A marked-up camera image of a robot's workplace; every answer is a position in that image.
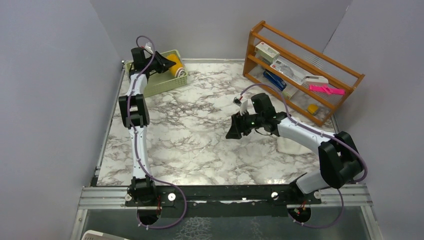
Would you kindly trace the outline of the white towel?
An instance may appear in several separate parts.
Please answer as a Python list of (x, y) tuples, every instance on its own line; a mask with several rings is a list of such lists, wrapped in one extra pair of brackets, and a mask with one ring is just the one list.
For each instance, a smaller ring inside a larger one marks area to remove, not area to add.
[(289, 118), (283, 119), (277, 126), (279, 138), (277, 151), (289, 155), (316, 153), (318, 145), (311, 132), (293, 123)]

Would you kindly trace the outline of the yellow brown bear towel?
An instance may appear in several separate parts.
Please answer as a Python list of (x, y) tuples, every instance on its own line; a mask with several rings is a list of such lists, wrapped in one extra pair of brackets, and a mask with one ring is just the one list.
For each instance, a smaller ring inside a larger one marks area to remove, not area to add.
[(174, 78), (180, 78), (186, 74), (185, 68), (177, 54), (170, 54), (166, 58), (175, 63), (175, 65), (169, 68)]

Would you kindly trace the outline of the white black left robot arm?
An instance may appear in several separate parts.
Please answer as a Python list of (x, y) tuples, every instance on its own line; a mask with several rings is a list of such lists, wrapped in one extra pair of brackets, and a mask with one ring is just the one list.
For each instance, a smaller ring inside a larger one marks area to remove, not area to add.
[(127, 201), (149, 206), (158, 197), (148, 164), (146, 134), (150, 115), (144, 92), (151, 75), (167, 72), (176, 62), (145, 47), (135, 47), (131, 54), (133, 69), (129, 71), (129, 89), (118, 98), (122, 123), (128, 129), (132, 146), (133, 175)]

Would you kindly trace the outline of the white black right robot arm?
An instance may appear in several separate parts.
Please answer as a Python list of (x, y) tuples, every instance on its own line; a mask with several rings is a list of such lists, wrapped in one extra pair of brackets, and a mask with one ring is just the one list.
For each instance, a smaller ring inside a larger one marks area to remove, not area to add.
[(235, 97), (239, 111), (231, 116), (226, 139), (239, 140), (252, 130), (264, 129), (271, 135), (292, 140), (318, 155), (319, 169), (303, 174), (289, 184), (289, 199), (300, 204), (310, 193), (320, 189), (339, 189), (366, 168), (359, 158), (351, 136), (322, 131), (295, 120), (287, 112), (277, 112), (269, 96), (259, 93), (251, 97), (255, 113), (247, 110), (247, 101)]

